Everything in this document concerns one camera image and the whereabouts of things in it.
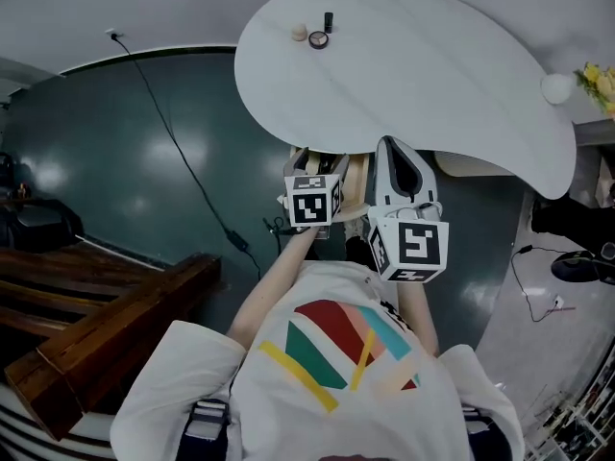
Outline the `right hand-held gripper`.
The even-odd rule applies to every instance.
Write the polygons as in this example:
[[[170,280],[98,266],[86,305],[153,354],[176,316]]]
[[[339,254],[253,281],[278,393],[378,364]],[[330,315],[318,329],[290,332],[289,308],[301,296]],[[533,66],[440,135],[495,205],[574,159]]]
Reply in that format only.
[[[375,152],[374,189],[368,244],[381,279],[425,283],[440,275],[447,267],[449,224],[441,220],[431,167],[386,135]]]

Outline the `person's white shoe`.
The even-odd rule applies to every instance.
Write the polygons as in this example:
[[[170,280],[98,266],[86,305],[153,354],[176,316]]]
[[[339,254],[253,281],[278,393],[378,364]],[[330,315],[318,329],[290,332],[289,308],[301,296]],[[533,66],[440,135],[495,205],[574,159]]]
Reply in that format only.
[[[369,225],[365,222],[363,217],[357,217],[355,219],[344,222],[343,229],[345,236],[345,244],[366,244],[366,230],[368,228]]]

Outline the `person's white printed t-shirt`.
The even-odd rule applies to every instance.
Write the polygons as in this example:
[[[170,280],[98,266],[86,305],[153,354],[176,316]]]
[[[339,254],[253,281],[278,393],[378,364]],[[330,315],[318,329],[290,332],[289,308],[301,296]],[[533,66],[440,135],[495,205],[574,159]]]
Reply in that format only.
[[[173,461],[198,400],[229,407],[228,461],[524,461],[473,349],[430,355],[393,294],[357,264],[307,262],[249,350],[172,323],[111,424],[117,461]]]

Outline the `person's black trousers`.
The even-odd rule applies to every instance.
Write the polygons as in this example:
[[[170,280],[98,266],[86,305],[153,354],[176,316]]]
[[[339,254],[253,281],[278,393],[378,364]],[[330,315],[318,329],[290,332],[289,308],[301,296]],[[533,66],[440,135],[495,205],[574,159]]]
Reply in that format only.
[[[369,268],[374,267],[374,259],[369,244],[355,235],[345,241],[346,260]]]

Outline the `white curved table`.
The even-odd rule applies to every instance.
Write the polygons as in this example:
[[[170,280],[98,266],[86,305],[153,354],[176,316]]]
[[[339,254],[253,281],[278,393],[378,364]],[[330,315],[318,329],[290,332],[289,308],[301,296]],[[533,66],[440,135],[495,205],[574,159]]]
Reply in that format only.
[[[300,23],[324,32],[325,12],[325,49],[291,38]],[[544,99],[544,69],[458,0],[270,0],[241,34],[234,75],[250,114],[294,146],[362,154],[392,135],[497,165],[550,199],[574,175],[573,124]]]

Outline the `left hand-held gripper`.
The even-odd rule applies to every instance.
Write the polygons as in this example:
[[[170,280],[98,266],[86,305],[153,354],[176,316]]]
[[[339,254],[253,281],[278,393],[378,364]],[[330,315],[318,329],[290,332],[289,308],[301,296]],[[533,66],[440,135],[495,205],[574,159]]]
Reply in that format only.
[[[334,157],[330,174],[308,174],[309,149],[298,150],[283,166],[289,225],[297,232],[329,232],[341,208],[341,188],[350,165],[348,154]]]

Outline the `grey wooden shelf unit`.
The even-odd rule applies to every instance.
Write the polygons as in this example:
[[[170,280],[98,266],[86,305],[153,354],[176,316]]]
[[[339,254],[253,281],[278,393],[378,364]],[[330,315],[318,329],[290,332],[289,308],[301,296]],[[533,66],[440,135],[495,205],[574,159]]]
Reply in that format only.
[[[572,198],[589,207],[615,207],[615,121],[574,126],[577,163]]]

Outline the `person's right forearm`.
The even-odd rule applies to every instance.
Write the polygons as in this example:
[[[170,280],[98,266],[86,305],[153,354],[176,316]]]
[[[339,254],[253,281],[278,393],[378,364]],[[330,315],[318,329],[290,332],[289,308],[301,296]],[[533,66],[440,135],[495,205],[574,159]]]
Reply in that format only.
[[[398,282],[399,314],[430,355],[439,355],[439,343],[422,283]]]

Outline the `person's left forearm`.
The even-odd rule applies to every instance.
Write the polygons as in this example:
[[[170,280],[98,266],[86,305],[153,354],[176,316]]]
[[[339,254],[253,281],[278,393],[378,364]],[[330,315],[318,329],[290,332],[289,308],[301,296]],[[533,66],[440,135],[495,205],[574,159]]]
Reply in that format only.
[[[238,309],[227,336],[249,350],[269,311],[294,285],[319,229],[293,235]]]

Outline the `black bag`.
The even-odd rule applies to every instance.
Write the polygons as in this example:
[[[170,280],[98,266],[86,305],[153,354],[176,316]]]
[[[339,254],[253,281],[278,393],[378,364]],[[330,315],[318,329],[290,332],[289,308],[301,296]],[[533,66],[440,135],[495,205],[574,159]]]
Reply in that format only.
[[[12,157],[0,152],[0,249],[46,253],[83,235],[80,217],[58,200],[33,197],[26,183],[15,181]]]

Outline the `dark wooden bench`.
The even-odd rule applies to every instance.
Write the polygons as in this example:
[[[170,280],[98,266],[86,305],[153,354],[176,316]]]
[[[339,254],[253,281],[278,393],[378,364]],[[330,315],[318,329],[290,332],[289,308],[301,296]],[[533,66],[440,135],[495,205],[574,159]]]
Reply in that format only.
[[[83,243],[0,249],[0,384],[63,440],[86,414],[118,405],[171,322],[220,281],[215,255],[155,268]]]

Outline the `white striped bedding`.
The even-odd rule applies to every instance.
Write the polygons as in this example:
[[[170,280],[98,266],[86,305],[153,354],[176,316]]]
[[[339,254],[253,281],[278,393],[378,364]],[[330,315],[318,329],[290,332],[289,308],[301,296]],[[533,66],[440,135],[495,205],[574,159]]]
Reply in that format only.
[[[60,441],[48,435],[0,383],[0,447],[15,461],[115,461],[110,443],[113,416],[88,413]]]

